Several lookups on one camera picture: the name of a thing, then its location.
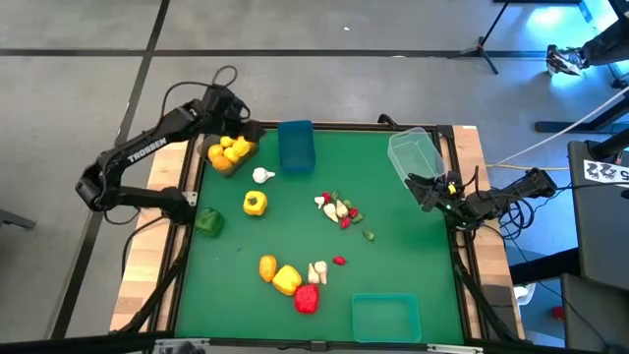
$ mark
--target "transparent container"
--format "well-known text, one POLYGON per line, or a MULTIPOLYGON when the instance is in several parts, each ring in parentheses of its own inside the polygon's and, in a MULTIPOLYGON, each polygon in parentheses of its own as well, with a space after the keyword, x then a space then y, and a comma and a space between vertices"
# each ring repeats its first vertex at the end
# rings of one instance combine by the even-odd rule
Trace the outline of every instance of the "transparent container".
POLYGON ((434 142, 422 128, 413 128, 389 138, 389 159, 404 184, 409 173, 424 178, 437 178, 445 173, 443 158, 434 142))

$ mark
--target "yellow pepper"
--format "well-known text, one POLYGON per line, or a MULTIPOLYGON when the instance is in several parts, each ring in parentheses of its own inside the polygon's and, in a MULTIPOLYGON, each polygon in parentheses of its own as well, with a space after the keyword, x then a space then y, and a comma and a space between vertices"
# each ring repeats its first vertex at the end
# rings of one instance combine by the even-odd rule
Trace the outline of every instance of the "yellow pepper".
POLYGON ((291 265, 283 266, 273 277, 273 286, 284 295, 292 296, 302 285, 302 277, 291 265))
POLYGON ((232 149, 240 157, 243 157, 244 155, 249 153, 251 147, 251 144, 244 139, 238 139, 236 142, 234 142, 234 145, 232 145, 232 149))
POLYGON ((243 203, 243 210, 248 215, 261 216, 266 210, 268 200, 263 192, 248 191, 245 194, 245 202, 243 203))
POLYGON ((277 260, 271 255, 264 255, 259 259, 259 276, 266 282, 271 282, 277 271, 277 260))

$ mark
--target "lemon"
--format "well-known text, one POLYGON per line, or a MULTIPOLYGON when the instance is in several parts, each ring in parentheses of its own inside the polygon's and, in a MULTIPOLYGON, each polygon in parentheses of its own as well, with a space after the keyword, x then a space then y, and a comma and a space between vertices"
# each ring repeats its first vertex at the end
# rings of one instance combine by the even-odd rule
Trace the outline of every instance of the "lemon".
POLYGON ((223 155, 227 157, 227 159, 230 160, 232 163, 236 163, 240 159, 240 156, 234 151, 233 147, 226 148, 225 152, 223 152, 223 155))
POLYGON ((232 145, 234 145, 234 140, 225 136, 225 137, 220 137, 220 145, 224 148, 228 148, 232 145))
POLYGON ((216 156, 222 155, 223 147, 219 144, 209 147, 209 150, 207 151, 207 158, 209 158, 210 161, 213 161, 216 156))

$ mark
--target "green pepper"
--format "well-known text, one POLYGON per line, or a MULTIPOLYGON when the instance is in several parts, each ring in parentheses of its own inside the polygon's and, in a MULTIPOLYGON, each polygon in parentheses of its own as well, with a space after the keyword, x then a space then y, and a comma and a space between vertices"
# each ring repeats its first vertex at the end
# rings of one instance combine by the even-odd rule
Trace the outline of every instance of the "green pepper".
POLYGON ((218 210, 209 207, 204 209, 199 216, 197 216, 195 227, 198 231, 209 237, 216 237, 223 229, 223 223, 223 215, 218 212, 218 210))

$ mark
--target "white cable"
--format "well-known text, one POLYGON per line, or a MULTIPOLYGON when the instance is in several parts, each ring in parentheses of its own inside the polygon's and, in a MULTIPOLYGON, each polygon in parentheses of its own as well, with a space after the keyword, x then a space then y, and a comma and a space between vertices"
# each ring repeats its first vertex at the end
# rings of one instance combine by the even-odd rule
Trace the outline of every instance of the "white cable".
POLYGON ((553 139, 557 138, 558 136, 560 136, 560 135, 564 134, 565 132, 567 132, 567 131, 571 130, 572 128, 576 127, 578 124, 583 123, 584 121, 586 121, 586 120, 590 119, 592 116, 594 116, 594 115, 596 115, 597 113, 599 113, 599 111, 601 111, 603 108, 605 108, 606 106, 608 106, 611 102, 613 102, 613 100, 614 100, 614 99, 616 99, 616 98, 618 98, 619 96, 621 96, 621 95, 622 95, 624 92, 626 92, 627 90, 629 90, 629 87, 624 88, 621 92, 617 93, 614 97, 610 98, 607 102, 605 102, 605 103, 603 103, 602 105, 600 105, 597 109, 593 110, 592 112, 590 112, 590 113, 589 113, 588 115, 586 115, 585 117, 583 117, 583 118, 579 119, 578 121, 574 122, 572 125, 570 125, 570 126, 569 126, 568 128, 566 128, 566 129, 562 130, 561 132, 559 132, 559 133, 557 133, 557 134, 553 135, 552 137, 549 137, 549 138, 546 138, 546 139, 542 140, 541 142, 539 142, 539 143, 537 143, 537 144, 533 145, 532 147, 525 148, 525 149, 523 149, 522 151, 520 151, 520 152, 518 152, 518 153, 516 153, 516 154, 513 154, 513 155, 511 155, 511 156, 509 156, 509 157, 507 157, 507 158, 505 158, 505 159, 502 159, 502 160, 500 160, 500 161, 498 161, 498 162, 496 162, 496 163, 493 163, 493 165, 497 165, 497 164, 504 163, 504 162, 506 162, 506 161, 508 161, 508 160, 510 160, 510 159, 512 159, 512 158, 515 158, 515 157, 517 157, 517 156, 519 156, 519 155, 521 155, 521 154, 523 154, 523 153, 529 152, 529 151, 531 151, 531 150, 532 150, 532 149, 534 149, 534 148, 538 148, 538 147, 540 147, 540 146, 542 146, 542 145, 544 145, 544 144, 546 144, 546 143, 550 142, 551 140, 553 140, 553 139))

